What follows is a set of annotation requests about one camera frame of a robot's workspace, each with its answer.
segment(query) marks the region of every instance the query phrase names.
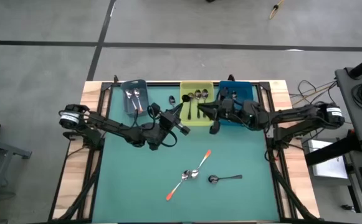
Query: gray concrete floor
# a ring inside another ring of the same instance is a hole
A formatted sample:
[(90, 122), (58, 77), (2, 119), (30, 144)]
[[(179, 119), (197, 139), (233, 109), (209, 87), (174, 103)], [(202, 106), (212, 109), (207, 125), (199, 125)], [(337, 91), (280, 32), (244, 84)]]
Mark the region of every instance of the gray concrete floor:
[[(108, 3), (0, 0), (0, 40), (96, 42)], [(362, 0), (288, 0), (268, 21), (276, 3), (118, 0), (105, 41), (362, 47)], [(11, 164), (8, 187), (17, 195), (0, 201), (0, 219), (47, 220), (68, 144), (57, 112), (79, 102), (94, 50), (0, 46), (0, 139), (33, 151), (31, 160)], [(296, 93), (300, 80), (330, 82), (336, 69), (361, 61), (362, 52), (104, 48), (94, 80), (112, 80), (114, 74), (121, 80), (218, 80), (234, 74), (240, 80), (286, 80)], [(331, 95), (346, 112), (340, 91), (334, 88)], [(320, 99), (330, 101), (327, 95)], [(351, 127), (321, 136), (343, 137)], [(313, 186), (322, 218), (362, 223), (362, 214), (339, 208), (351, 203), (345, 186)]]

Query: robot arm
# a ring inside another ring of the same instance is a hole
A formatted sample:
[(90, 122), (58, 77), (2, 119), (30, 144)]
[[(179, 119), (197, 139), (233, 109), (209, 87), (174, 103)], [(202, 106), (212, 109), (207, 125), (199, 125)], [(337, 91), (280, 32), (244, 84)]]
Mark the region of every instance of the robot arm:
[(160, 106), (153, 103), (149, 111), (154, 118), (153, 122), (129, 127), (90, 111), (85, 105), (67, 105), (63, 111), (59, 112), (61, 115), (59, 124), (87, 138), (95, 147), (101, 141), (100, 129), (124, 138), (135, 147), (142, 147), (147, 142), (151, 150), (157, 150), (168, 134), (174, 136), (176, 140), (175, 134), (171, 131), (173, 127), (177, 127), (184, 135), (190, 132), (187, 126), (181, 124), (179, 118), (182, 106), (183, 103), (163, 112)]
[[(241, 109), (235, 109), (235, 104), (240, 105)], [(282, 148), (286, 148), (287, 145), (283, 142), (290, 142), (295, 136), (305, 135), (318, 128), (336, 129), (345, 122), (337, 105), (323, 102), (289, 110), (268, 112), (252, 100), (239, 103), (233, 99), (220, 98), (212, 103), (200, 103), (198, 108), (214, 121), (213, 126), (210, 127), (211, 134), (219, 131), (220, 119), (243, 124), (252, 131), (269, 129), (272, 124), (301, 121), (289, 128), (275, 129), (270, 147), (280, 145)]]

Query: green table surface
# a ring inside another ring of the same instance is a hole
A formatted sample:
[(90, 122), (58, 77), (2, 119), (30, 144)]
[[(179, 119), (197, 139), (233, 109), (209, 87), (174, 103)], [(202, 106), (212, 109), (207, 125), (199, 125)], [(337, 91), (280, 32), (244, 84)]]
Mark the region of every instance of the green table surface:
[[(149, 87), (148, 94), (150, 104), (170, 109), (168, 97), (173, 95), (178, 100), (179, 87)], [(123, 112), (122, 100), (121, 89), (116, 87), (109, 117), (131, 125), (133, 118)], [(151, 122), (149, 116), (138, 118), (139, 124), (147, 122)], [(157, 151), (151, 151), (147, 144), (133, 147), (107, 133), (92, 221), (278, 221), (270, 167), (264, 159), (264, 132), (224, 125), (216, 135), (209, 134), (209, 126), (190, 129), (184, 136), (174, 128), (177, 145), (160, 146)], [(172, 144), (174, 139), (169, 135), (164, 142)], [(197, 168), (208, 149), (211, 155), (198, 178), (184, 181), (167, 202), (166, 196), (181, 180), (183, 171)], [(243, 179), (220, 180), (214, 185), (207, 180), (213, 174), (242, 174)]]

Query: paper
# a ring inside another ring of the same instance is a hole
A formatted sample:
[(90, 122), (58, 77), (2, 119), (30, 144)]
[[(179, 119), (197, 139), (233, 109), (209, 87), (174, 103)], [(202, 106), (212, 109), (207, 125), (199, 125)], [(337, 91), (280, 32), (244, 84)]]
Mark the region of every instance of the paper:
[[(316, 151), (330, 144), (332, 144), (332, 142), (311, 140), (309, 142), (310, 152)], [(348, 179), (347, 172), (345, 171), (343, 156), (339, 156), (337, 158), (314, 165), (312, 166), (312, 169), (313, 175), (315, 176)]]

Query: silver spoon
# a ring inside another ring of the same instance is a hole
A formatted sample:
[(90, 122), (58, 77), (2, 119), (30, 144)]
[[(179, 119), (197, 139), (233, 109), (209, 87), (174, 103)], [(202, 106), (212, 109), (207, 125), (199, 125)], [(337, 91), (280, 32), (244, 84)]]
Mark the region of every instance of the silver spoon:
[(190, 98), (191, 101), (189, 101), (189, 113), (188, 113), (188, 120), (192, 119), (192, 115), (191, 115), (191, 108), (192, 108), (192, 100), (194, 98), (194, 94), (193, 93), (188, 93), (188, 96)]
[(206, 152), (206, 155), (204, 156), (203, 160), (201, 161), (199, 167), (195, 170), (192, 170), (192, 179), (195, 179), (196, 177), (198, 177), (199, 169), (200, 169), (201, 165), (203, 165), (203, 162), (210, 156), (210, 154), (211, 154), (211, 150), (208, 150)]
[(206, 103), (206, 99), (208, 97), (208, 90), (207, 89), (203, 89), (203, 91), (201, 92), (201, 97), (204, 99), (204, 103)]
[(212, 184), (216, 184), (221, 179), (241, 179), (241, 178), (243, 178), (243, 175), (236, 175), (233, 177), (221, 177), (221, 178), (217, 177), (216, 175), (211, 175), (208, 177), (208, 181)]
[(236, 93), (236, 91), (232, 91), (232, 99), (233, 99), (233, 100), (236, 100), (236, 98), (237, 98), (237, 93)]
[[(194, 97), (198, 100), (198, 104), (199, 104), (199, 100), (200, 100), (200, 97), (201, 97), (201, 92), (200, 90), (196, 90), (194, 92)], [(198, 118), (200, 118), (200, 110), (198, 109)]]
[(138, 88), (135, 88), (133, 89), (133, 93), (135, 94), (136, 96), (136, 99), (138, 99), (138, 103), (139, 103), (139, 112), (142, 113), (143, 112), (143, 109), (142, 109), (142, 106), (141, 106), (141, 101), (139, 100), (139, 96), (141, 95), (141, 92), (139, 91)]
[(168, 101), (174, 107), (174, 105), (175, 105), (175, 97), (173, 95), (169, 96)]
[(131, 92), (131, 90), (125, 90), (125, 94), (126, 94), (126, 97), (128, 97), (128, 99), (132, 101), (133, 107), (137, 110), (138, 108), (136, 107), (135, 103), (132, 100), (132, 92)]
[(180, 183), (178, 183), (176, 185), (176, 187), (167, 195), (166, 200), (169, 201), (171, 199), (171, 197), (173, 196), (173, 194), (175, 193), (175, 190), (181, 185), (182, 181), (187, 180), (189, 178), (189, 176), (191, 175), (191, 171), (190, 170), (186, 170), (182, 173), (182, 179), (180, 181)]

